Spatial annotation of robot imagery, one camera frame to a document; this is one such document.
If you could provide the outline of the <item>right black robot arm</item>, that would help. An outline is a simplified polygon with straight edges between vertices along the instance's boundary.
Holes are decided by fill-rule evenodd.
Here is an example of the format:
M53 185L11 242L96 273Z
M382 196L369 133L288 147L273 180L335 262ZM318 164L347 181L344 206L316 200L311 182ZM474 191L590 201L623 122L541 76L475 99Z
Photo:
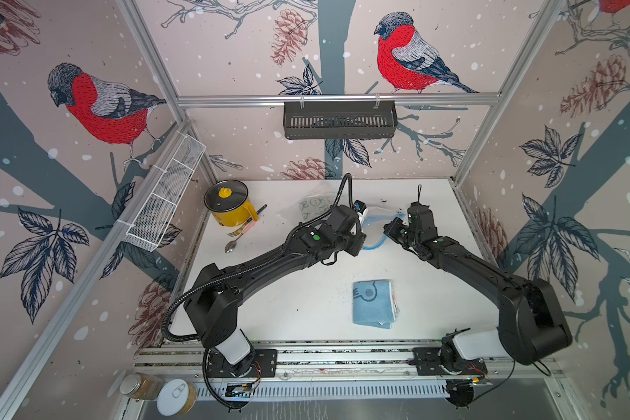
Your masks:
M383 233L420 260L472 286L497 307L498 325L493 332L466 331L453 336L453 345L463 359L508 355L528 366L572 344L572 332L550 283L511 275L453 238L441 236L428 206L413 202L408 221L397 217L383 227Z

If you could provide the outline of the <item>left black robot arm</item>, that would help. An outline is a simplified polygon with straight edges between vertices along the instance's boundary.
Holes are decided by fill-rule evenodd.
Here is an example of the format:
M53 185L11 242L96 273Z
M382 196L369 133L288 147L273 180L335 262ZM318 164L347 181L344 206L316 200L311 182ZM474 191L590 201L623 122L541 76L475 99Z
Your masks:
M238 327L238 308L251 296L296 271L316 264L334 265L339 253L356 257L366 235L362 221L367 206L336 206L324 220L301 224L288 234L283 245L260 257L218 269L206 266L194 284L195 292L183 305L205 349L222 354L235 375L247 373L255 361L255 349Z

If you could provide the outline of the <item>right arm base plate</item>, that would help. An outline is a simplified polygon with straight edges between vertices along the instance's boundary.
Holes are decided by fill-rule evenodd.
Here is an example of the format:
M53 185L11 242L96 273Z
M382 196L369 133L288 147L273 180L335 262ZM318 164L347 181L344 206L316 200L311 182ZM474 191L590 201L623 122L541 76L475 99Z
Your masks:
M482 359L465 360L453 348L413 348L409 365L419 376L487 376Z

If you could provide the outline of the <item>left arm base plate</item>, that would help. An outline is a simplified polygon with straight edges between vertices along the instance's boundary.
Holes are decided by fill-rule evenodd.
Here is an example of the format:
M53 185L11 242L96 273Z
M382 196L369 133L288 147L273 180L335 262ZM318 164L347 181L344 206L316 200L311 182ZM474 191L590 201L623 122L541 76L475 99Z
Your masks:
M206 350L205 372L208 378L273 378L278 366L278 351L275 349L251 350L236 364L229 363L216 349Z

